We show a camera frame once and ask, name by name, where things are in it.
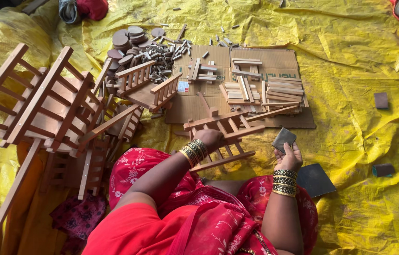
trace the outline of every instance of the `stack of wooden discs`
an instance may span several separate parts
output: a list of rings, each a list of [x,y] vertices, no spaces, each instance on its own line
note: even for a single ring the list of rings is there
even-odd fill
[[[138,46],[138,44],[146,42],[149,40],[147,36],[144,34],[144,31],[141,27],[138,26],[129,26],[128,33],[130,36],[130,42],[134,46]]]
[[[115,49],[120,49],[122,52],[126,52],[132,48],[132,43],[129,40],[129,32],[125,29],[121,29],[113,35],[113,46]]]

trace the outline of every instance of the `cardboard box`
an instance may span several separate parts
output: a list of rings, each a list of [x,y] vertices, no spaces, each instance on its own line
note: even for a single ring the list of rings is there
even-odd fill
[[[208,51],[209,55],[203,59],[202,55]],[[217,80],[212,84],[206,81],[194,81],[187,84],[187,75],[189,73],[189,62],[191,59],[201,58],[201,64],[207,64],[213,60],[217,66]],[[166,123],[184,124],[188,119],[199,120],[207,117],[197,93],[201,92],[209,107],[217,107],[219,114],[230,113],[230,107],[225,101],[219,84],[225,82],[237,82],[234,74],[231,73],[231,59],[260,59],[262,66],[259,67],[261,78],[265,81],[268,77],[287,77],[299,78],[298,64],[295,53],[291,49],[250,49],[250,48],[227,48],[217,46],[192,45],[191,56],[184,54],[180,59],[174,62],[173,74],[182,72],[179,81],[178,95],[172,99],[173,107],[168,110],[165,118]],[[250,71],[250,67],[240,66],[242,71]],[[259,93],[261,92],[261,82],[251,81],[255,84]],[[251,126],[264,124],[266,127],[285,127],[285,128],[316,128],[313,120],[313,114],[309,107],[304,107],[302,113],[296,115],[277,115],[273,118],[265,118],[250,122]]]

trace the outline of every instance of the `yellow tarp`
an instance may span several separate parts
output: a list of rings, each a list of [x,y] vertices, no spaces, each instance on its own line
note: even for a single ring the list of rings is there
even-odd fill
[[[195,44],[208,44],[218,34],[251,47],[294,49],[317,128],[293,132],[305,165],[320,163],[338,189],[317,199],[319,237],[313,253],[397,255],[399,22],[391,14],[391,4],[387,0],[287,0],[282,9],[278,4],[278,0],[112,0],[103,20],[66,25],[59,20],[57,0],[31,16],[19,12],[24,3],[0,11],[0,65],[19,42],[29,45],[24,59],[36,67],[49,67],[67,45],[75,50],[70,62],[96,77],[112,48],[114,32],[131,25],[151,30],[160,23],[169,24],[164,29],[170,38],[176,38],[187,23],[184,38]],[[174,12],[175,7],[181,10]],[[388,93],[389,110],[374,107],[375,92]],[[6,98],[0,102],[12,103]],[[142,123],[144,129],[133,140],[139,147],[169,152],[186,142],[174,136],[180,125],[151,120],[147,111]],[[270,143],[278,131],[267,128],[264,134],[244,138],[242,147],[256,150],[254,157],[202,175],[243,180],[270,174],[274,164]],[[20,158],[25,149],[19,146]],[[0,148],[0,205],[15,177],[16,152],[15,146]],[[396,174],[374,177],[371,166],[377,163],[393,164]],[[48,213],[70,194],[56,188],[45,196],[38,194],[42,165],[38,160],[10,213],[5,235],[0,236],[0,254],[59,253],[66,236],[51,229]]]

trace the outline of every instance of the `woman's arm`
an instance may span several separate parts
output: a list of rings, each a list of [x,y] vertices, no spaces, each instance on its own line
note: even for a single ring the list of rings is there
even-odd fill
[[[278,163],[274,170],[287,169],[295,172],[300,170],[303,164],[302,154],[295,142],[292,147],[294,150],[288,143],[284,144],[286,155],[275,150]],[[296,198],[271,192],[262,219],[261,232],[280,255],[303,255],[303,239]]]
[[[217,150],[224,142],[223,134],[213,129],[199,130],[194,139],[204,142],[208,152]],[[189,169],[190,163],[182,153],[172,155],[140,177],[121,197],[114,210],[135,202],[146,203],[156,209],[165,202]]]

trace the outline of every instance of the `woman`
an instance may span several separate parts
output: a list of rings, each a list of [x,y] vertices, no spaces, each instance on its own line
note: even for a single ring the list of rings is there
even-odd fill
[[[208,129],[172,156],[124,153],[110,178],[112,212],[83,254],[309,254],[317,211],[295,183],[303,164],[297,145],[284,144],[286,155],[275,150],[274,176],[203,184],[189,169],[224,144],[221,132]]]

